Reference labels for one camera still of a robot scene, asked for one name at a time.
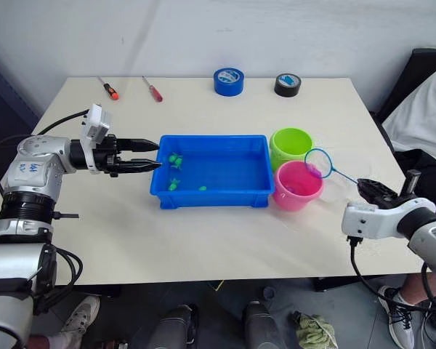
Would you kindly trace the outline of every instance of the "blue plastic tray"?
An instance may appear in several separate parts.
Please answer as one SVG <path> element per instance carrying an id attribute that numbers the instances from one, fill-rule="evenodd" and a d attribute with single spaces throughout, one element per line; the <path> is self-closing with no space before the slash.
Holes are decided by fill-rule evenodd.
<path id="1" fill-rule="evenodd" d="M 180 169 L 169 163 L 173 153 L 182 156 Z M 268 206 L 274 190 L 267 138 L 244 136 L 174 136 L 160 140 L 150 193 L 160 208 L 187 206 Z M 172 180 L 179 181 L 170 191 Z"/>

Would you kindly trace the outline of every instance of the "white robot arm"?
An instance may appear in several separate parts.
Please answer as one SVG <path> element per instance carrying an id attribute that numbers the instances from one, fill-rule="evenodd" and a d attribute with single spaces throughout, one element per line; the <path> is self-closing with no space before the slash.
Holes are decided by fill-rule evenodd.
<path id="1" fill-rule="evenodd" d="M 158 145 L 106 136 L 110 116 L 100 106 L 93 105 L 82 124 L 80 140 L 47 135 L 24 139 L 9 166 L 0 211 L 0 349 L 24 346 L 33 313 L 47 311 L 67 295 L 82 271 L 77 256 L 52 245 L 52 220 L 78 217 L 54 210 L 62 176 L 88 169 L 117 177 L 161 165 L 148 159 L 122 161 L 121 151 L 154 151 Z M 72 280 L 62 290 L 54 290 L 57 253 L 79 264 L 78 273 L 71 264 Z"/>
<path id="2" fill-rule="evenodd" d="M 413 193 L 419 175 L 416 170 L 407 173 L 400 195 L 380 182 L 359 179 L 359 194 L 368 204 L 347 205 L 342 231 L 353 248 L 364 238 L 406 238 L 408 247 L 436 273 L 436 206 Z"/>

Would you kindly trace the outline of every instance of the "green cloth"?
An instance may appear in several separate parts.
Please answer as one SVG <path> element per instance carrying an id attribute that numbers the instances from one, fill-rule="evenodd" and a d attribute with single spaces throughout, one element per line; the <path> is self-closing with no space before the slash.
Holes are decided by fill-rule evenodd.
<path id="1" fill-rule="evenodd" d="M 322 316 L 301 314 L 296 336 L 303 349 L 337 348 L 334 328 Z"/>

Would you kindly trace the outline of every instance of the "pink bucket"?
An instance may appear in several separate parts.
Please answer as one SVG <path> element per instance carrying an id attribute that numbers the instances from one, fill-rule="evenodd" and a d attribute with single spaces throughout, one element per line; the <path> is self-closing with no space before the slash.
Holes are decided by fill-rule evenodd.
<path id="1" fill-rule="evenodd" d="M 275 173 L 273 198 L 286 211 L 299 211 L 322 191 L 323 180 L 310 173 L 303 161 L 288 161 Z"/>

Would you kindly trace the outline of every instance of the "orange screwdriver handle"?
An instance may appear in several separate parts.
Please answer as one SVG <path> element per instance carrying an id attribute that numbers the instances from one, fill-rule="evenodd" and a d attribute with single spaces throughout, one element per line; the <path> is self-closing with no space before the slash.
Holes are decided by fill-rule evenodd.
<path id="1" fill-rule="evenodd" d="M 163 97 L 160 95 L 160 92 L 157 91 L 157 89 L 155 87 L 153 87 L 153 85 L 150 85 L 148 87 L 148 89 L 150 90 L 150 93 L 153 96 L 153 99 L 155 99 L 157 102 L 161 102 L 163 100 Z"/>
<path id="2" fill-rule="evenodd" d="M 110 86 L 110 84 L 103 84 L 103 88 L 108 92 L 112 100 L 117 100 L 119 98 L 118 93 Z"/>

